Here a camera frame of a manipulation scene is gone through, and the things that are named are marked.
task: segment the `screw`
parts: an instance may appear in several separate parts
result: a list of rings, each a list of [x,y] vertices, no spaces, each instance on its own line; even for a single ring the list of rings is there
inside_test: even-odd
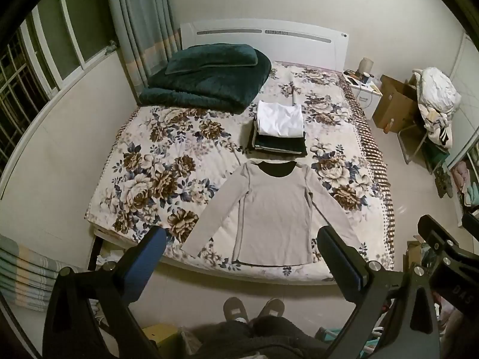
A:
[[[416,266],[414,268],[414,272],[419,275],[420,277],[422,277],[424,275],[424,269],[422,267],[419,267],[419,266]]]
[[[61,275],[62,277],[66,277],[70,272],[71,272],[71,268],[70,268],[70,267],[63,267],[63,268],[60,270],[60,275]]]
[[[110,260],[106,262],[101,268],[105,271],[111,271],[115,268],[115,266],[116,266],[116,262],[114,262],[113,260]]]
[[[379,262],[373,260],[369,263],[369,268],[373,271],[379,271],[379,270],[381,270],[381,264]]]

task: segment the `shirt sleeve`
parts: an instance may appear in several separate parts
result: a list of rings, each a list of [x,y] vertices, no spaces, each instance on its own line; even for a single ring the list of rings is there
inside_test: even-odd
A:
[[[311,168],[308,168],[306,172],[306,186],[312,194],[313,205],[318,209],[326,222],[337,232],[347,246],[358,249],[361,246],[361,242],[351,227],[344,209],[328,193],[319,180],[318,175]]]
[[[234,204],[248,192],[248,188],[249,175],[244,164],[227,178],[208,202],[181,249],[190,255],[197,256],[226,219]]]

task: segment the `neckline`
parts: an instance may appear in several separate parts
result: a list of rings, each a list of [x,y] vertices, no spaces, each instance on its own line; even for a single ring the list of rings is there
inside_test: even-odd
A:
[[[274,176],[274,175],[271,175],[271,174],[267,173],[267,172],[261,167],[261,165],[263,165],[263,167],[264,167],[265,164],[266,164],[267,166],[273,166],[273,167],[276,167],[276,166],[279,167],[279,166],[281,166],[281,165],[283,165],[284,167],[287,167],[287,166],[289,165],[289,166],[292,166],[292,168],[291,168],[291,171],[290,171],[288,174],[286,174],[286,175],[284,175],[284,176],[281,176],[281,177],[277,177],[277,176]],[[297,163],[296,161],[281,162],[281,163],[271,163],[271,162],[262,161],[262,162],[260,162],[260,163],[254,163],[254,165],[258,168],[258,170],[259,170],[262,174],[264,174],[264,175],[266,175],[266,176],[268,176],[268,177],[270,177],[270,178],[276,178],[277,180],[280,180],[280,179],[282,179],[282,178],[287,178],[287,177],[289,177],[289,176],[293,173],[293,171],[295,170],[297,164],[298,164],[298,163]]]

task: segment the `floral bedspread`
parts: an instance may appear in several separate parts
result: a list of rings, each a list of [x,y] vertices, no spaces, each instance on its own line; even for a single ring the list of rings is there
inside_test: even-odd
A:
[[[181,250],[202,210],[239,165],[248,160],[284,161],[248,150],[247,145],[258,100],[290,105],[292,87],[302,104],[308,150],[307,157],[296,160],[315,169],[344,208],[361,241],[359,253],[392,269],[392,204],[385,171],[375,170],[384,165],[382,157],[377,146],[371,156],[370,132],[362,137],[369,130],[364,115],[354,97],[345,96],[350,93],[347,84],[331,71],[273,63],[262,90],[240,115],[174,107],[137,109],[117,135],[86,219],[130,243],[139,242],[151,226],[162,227],[168,236],[165,256],[204,270],[288,283],[332,280],[316,247],[318,212],[311,228],[315,258],[307,265],[253,267],[231,261],[238,206],[199,255]]]

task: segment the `tiled floor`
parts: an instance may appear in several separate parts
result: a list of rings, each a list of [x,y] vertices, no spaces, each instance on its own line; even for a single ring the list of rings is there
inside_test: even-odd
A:
[[[433,176],[423,165],[405,164],[395,133],[384,134],[374,125],[372,128],[388,164],[396,213],[396,269],[401,268],[406,241],[413,239],[418,219],[426,213],[449,230],[463,248],[471,250],[470,235],[458,229],[453,203],[447,196],[438,197]],[[343,326],[354,308],[335,285],[241,282],[162,264],[130,309],[142,327],[159,322],[197,327],[222,321],[222,305],[230,296],[243,300],[250,317],[255,317],[269,298],[279,297],[286,305],[284,316],[312,335],[320,326]]]

